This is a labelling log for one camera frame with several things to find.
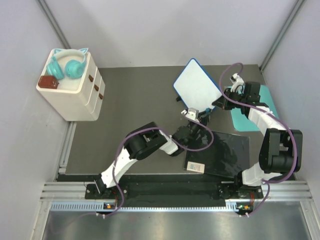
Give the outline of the blue framed whiteboard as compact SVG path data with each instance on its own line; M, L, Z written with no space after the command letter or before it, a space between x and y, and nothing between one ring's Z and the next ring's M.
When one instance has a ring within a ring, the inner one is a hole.
M191 58L179 74L173 88L184 105L199 112L214 110L214 101L222 96L217 83L195 58Z

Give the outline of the blue whiteboard eraser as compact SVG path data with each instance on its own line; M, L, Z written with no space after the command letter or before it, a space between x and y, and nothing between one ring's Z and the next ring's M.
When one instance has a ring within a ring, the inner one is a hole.
M205 110L205 113L207 114L207 113L211 113L212 112L212 109L211 108L207 108L206 110Z

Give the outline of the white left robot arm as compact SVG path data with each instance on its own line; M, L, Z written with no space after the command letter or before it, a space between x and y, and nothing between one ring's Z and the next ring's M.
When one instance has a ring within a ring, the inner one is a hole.
M181 114L188 120L188 124L179 127L173 135L164 133L155 122L130 132L119 145L112 164L94 181L97 194L102 198L109 198L113 194L113 188L133 164L146 159L158 150L175 157L184 150L200 152L209 148L214 141L214 135L207 127L210 114L203 111L198 115L185 110ZM208 131L211 136L210 142L201 148L190 148L201 129Z

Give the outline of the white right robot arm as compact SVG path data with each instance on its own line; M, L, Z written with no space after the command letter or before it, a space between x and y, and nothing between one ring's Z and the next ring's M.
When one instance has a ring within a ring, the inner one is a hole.
M239 108L248 120L254 123L263 135L258 162L235 176L233 192L245 198L266 183L288 180L301 168L303 134L280 122L269 106L260 101L261 85L257 82L243 84L243 92L237 87L226 88L212 105L223 110Z

